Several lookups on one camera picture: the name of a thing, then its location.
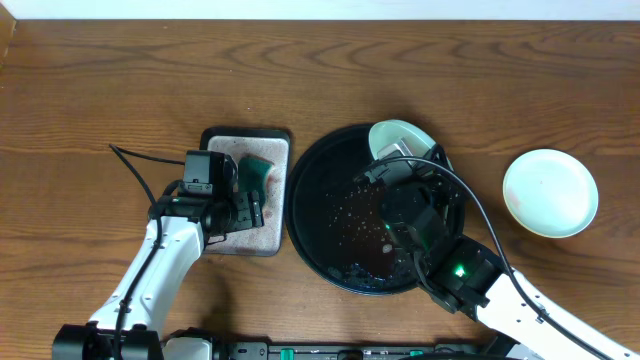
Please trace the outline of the light green plate with ketchup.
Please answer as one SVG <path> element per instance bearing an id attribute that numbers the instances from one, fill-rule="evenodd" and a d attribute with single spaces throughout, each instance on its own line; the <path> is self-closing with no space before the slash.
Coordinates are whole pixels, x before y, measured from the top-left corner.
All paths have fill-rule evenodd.
<path id="1" fill-rule="evenodd" d="M 424 158 L 437 142 L 417 126 L 398 119 L 381 121 L 369 130 L 368 143 L 374 160 L 377 152 L 392 143 L 402 140 L 413 153 L 412 157 Z"/>

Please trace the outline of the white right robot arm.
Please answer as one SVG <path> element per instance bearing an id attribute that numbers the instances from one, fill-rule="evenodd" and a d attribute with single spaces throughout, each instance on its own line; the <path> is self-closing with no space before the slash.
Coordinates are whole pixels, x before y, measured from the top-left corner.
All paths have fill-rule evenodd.
<path id="1" fill-rule="evenodd" d="M 434 144 L 416 156 L 404 140 L 370 148 L 357 176 L 384 188 L 378 214 L 411 258 L 418 285 L 450 313 L 506 335 L 543 359 L 636 359 L 638 353 L 566 311 L 513 268 L 502 245 L 488 249 L 454 231 L 454 212 L 479 199 Z"/>

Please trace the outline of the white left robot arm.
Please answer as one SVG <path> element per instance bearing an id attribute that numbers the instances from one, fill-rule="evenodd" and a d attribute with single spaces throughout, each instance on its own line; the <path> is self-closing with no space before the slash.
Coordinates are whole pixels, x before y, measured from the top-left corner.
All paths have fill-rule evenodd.
<path id="1" fill-rule="evenodd" d="M 226 359 L 226 347 L 189 328 L 161 339 L 168 312 L 192 265 L 230 233 L 264 225 L 256 191 L 223 197 L 161 196 L 145 239 L 117 288 L 85 325 L 61 327 L 54 359 Z"/>

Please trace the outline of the pale green plate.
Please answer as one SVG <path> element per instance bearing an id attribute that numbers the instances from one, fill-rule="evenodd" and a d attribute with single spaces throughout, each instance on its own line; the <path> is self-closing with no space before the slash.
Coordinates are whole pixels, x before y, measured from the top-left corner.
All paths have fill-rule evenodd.
<path id="1" fill-rule="evenodd" d="M 589 170 L 573 156 L 536 149 L 507 168 L 503 198 L 512 217 L 528 231 L 546 238 L 568 238 L 596 217 L 599 192 Z"/>

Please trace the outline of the green scrubbing sponge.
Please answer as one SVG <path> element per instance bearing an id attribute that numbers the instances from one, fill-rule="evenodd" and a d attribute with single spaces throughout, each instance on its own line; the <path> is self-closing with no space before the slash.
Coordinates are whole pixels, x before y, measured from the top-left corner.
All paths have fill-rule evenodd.
<path id="1" fill-rule="evenodd" d="M 238 191 L 256 191 L 264 195 L 272 167 L 273 164 L 267 160 L 254 156 L 243 157 L 238 163 Z"/>

